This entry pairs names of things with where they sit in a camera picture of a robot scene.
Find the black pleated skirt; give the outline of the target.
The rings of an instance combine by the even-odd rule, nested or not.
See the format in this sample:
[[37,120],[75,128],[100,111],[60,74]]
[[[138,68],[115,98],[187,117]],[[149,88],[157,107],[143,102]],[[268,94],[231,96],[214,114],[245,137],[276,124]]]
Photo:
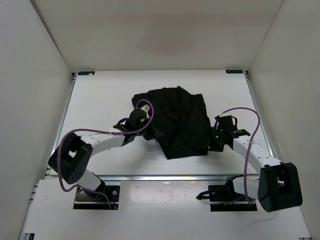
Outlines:
[[148,100],[154,108],[152,123],[162,136],[156,138],[168,160],[206,156],[209,151],[211,122],[203,95],[184,88],[164,87],[135,94],[134,106]]

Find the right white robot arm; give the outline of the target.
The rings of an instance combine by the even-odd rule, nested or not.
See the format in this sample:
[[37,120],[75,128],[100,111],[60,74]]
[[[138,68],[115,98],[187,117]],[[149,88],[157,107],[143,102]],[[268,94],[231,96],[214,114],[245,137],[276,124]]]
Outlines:
[[268,213],[301,206],[303,197],[296,166],[271,156],[251,139],[248,131],[238,129],[237,123],[231,115],[215,117],[209,150],[222,152],[229,146],[244,158],[247,166],[254,168],[258,177],[245,173],[228,177],[224,185],[226,198],[248,197],[250,201],[259,202]]

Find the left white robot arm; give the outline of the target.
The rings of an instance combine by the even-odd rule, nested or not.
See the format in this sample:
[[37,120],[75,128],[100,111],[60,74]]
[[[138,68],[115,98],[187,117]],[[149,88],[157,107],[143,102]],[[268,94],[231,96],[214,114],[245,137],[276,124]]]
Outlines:
[[101,198],[105,184],[87,169],[90,158],[112,148],[123,147],[137,136],[152,139],[157,134],[152,124],[155,110],[148,108],[148,105],[135,108],[129,118],[120,120],[111,131],[79,128],[68,132],[48,161],[58,174],[62,190],[70,192],[79,187],[93,199]]

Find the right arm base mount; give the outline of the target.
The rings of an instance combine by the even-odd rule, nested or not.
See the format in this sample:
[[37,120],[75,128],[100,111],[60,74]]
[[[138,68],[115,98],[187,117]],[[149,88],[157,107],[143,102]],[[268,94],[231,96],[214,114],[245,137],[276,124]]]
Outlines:
[[242,193],[236,193],[232,178],[228,177],[224,184],[209,184],[206,191],[200,192],[197,200],[209,200],[211,212],[255,212],[256,203],[249,204]]

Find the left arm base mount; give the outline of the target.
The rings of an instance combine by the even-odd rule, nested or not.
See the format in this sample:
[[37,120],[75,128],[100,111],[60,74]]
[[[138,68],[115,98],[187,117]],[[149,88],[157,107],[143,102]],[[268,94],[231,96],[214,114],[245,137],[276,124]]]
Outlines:
[[116,211],[119,208],[120,199],[120,182],[105,182],[102,192],[108,197],[101,194],[95,194],[77,188],[74,196],[73,209],[75,210],[111,210]]

